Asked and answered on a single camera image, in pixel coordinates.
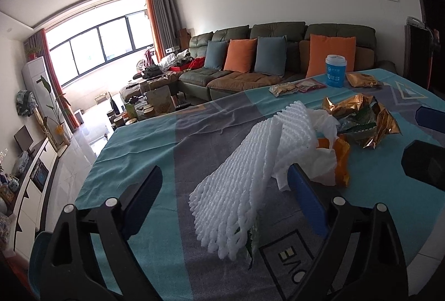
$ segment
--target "sofa armrest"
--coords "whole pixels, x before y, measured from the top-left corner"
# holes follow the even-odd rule
[[[395,64],[392,61],[382,60],[375,63],[375,68],[382,68],[397,75]]]

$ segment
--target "cup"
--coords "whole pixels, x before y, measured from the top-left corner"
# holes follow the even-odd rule
[[[347,61],[340,55],[328,55],[326,58],[326,85],[334,88],[343,87]]]

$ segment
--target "sofa seat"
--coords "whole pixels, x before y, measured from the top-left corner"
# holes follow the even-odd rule
[[[221,71],[210,68],[198,68],[183,73],[179,79],[187,84],[207,86],[207,84],[212,80],[226,76],[231,72],[232,71]]]
[[[286,72],[283,77],[270,76],[259,73],[238,73],[233,72],[229,75],[212,80],[207,84],[210,89],[226,90],[230,92],[241,92],[263,86],[277,85],[281,82],[295,81],[295,73]]]

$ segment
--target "gray blue pillow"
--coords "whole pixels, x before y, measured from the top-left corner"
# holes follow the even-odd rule
[[[227,54],[227,41],[209,41],[207,44],[205,68],[221,70]]]
[[[258,37],[255,72],[282,77],[286,68],[286,36]]]

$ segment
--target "dark green sofa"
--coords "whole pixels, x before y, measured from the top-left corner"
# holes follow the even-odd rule
[[[227,41],[254,39],[257,37],[286,36],[288,41],[286,71],[282,78],[253,72],[237,73],[234,71],[199,68],[187,71],[179,78],[178,88],[187,95],[210,101],[240,91],[284,82],[304,79],[309,65],[310,36],[339,36],[357,39],[355,53],[355,71],[371,68],[384,68],[395,73],[395,65],[390,61],[377,61],[375,51],[377,39],[375,30],[368,26],[349,24],[313,24],[304,22],[276,22],[270,24],[248,25],[218,30],[192,37],[190,54],[193,58],[204,57],[209,41]]]

